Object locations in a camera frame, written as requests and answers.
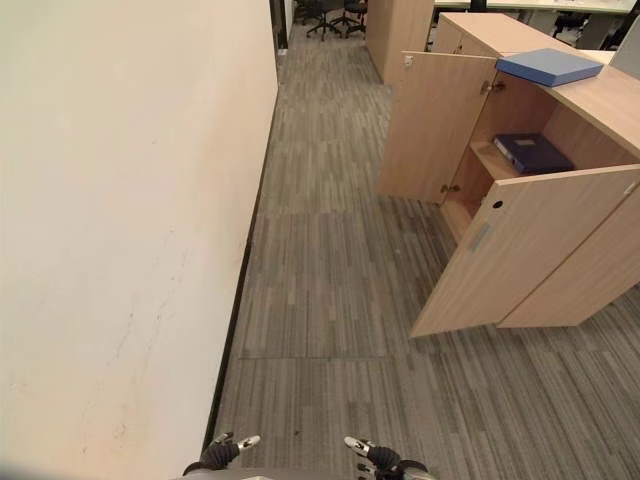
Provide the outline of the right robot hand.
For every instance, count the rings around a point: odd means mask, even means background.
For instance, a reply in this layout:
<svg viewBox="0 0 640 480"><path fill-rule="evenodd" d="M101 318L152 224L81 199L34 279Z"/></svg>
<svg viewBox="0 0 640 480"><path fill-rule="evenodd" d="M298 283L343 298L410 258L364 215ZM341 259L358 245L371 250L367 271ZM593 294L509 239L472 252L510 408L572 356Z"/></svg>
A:
<svg viewBox="0 0 640 480"><path fill-rule="evenodd" d="M356 465L359 473L383 479L401 474L400 455L391 448L379 446L372 440L352 436L345 436L344 444L360 458Z"/></svg>

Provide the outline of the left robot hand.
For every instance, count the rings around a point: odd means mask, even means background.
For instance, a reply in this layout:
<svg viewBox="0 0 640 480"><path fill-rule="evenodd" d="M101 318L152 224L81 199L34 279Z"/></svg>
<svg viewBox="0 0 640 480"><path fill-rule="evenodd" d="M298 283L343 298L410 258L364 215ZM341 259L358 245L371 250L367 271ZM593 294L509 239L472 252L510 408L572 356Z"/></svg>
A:
<svg viewBox="0 0 640 480"><path fill-rule="evenodd" d="M210 470L226 469L241 453L256 447L260 442L260 435L237 440L232 431L224 432L203 450L200 461Z"/></svg>

